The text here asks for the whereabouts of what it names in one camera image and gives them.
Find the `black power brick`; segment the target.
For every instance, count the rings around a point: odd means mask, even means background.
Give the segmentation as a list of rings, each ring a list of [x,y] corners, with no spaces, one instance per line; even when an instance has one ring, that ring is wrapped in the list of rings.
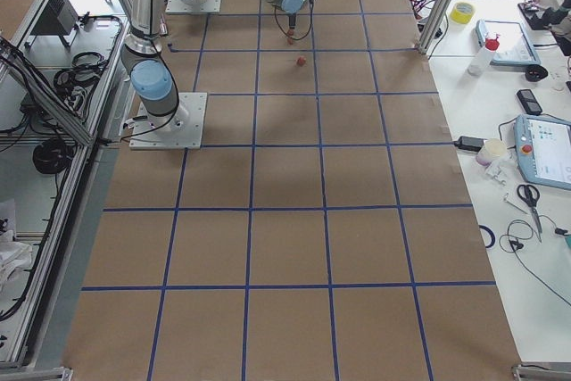
[[[479,137],[460,136],[453,142],[459,150],[479,152],[484,147],[485,140]]]

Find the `blue teach pendant far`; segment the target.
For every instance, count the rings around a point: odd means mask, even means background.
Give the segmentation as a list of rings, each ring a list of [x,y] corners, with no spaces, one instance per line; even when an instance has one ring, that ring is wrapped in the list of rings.
[[[498,38],[499,48],[491,60],[492,65],[526,67],[541,64],[525,26],[519,21],[478,20],[475,32],[480,46],[487,37]]]

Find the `blue teach pendant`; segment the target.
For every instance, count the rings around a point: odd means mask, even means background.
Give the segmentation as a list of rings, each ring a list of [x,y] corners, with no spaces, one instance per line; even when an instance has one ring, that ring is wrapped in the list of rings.
[[[475,32],[480,46],[487,37],[498,38],[499,48],[491,60],[492,65],[526,67],[541,64],[525,26],[519,21],[478,20]]]
[[[570,189],[570,123],[522,114],[514,123],[517,166],[525,181]]]

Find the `blue teach pendant near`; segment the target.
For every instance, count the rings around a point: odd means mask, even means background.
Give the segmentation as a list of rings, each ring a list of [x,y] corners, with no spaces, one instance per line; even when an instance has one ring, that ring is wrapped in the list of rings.
[[[517,166],[525,181],[570,189],[570,123],[522,114],[514,123]]]

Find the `black scissors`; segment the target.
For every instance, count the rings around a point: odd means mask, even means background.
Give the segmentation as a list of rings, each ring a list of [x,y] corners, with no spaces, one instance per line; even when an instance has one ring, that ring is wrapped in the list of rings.
[[[517,186],[517,196],[529,208],[534,224],[537,228],[539,241],[542,241],[542,223],[537,211],[537,203],[541,196],[540,191],[534,185],[521,184]]]

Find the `yellow tape roll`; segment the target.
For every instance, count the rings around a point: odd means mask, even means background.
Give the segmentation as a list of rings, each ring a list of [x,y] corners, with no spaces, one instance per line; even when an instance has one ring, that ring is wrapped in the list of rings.
[[[468,24],[476,8],[468,2],[457,2],[451,9],[450,19],[458,24]]]

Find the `white squeeze bottle red cap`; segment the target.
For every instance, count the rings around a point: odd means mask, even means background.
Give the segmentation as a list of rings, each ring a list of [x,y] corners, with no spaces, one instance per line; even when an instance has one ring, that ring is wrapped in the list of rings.
[[[468,74],[475,77],[481,76],[490,66],[499,46],[500,41],[498,35],[487,37],[472,62],[468,65]]]

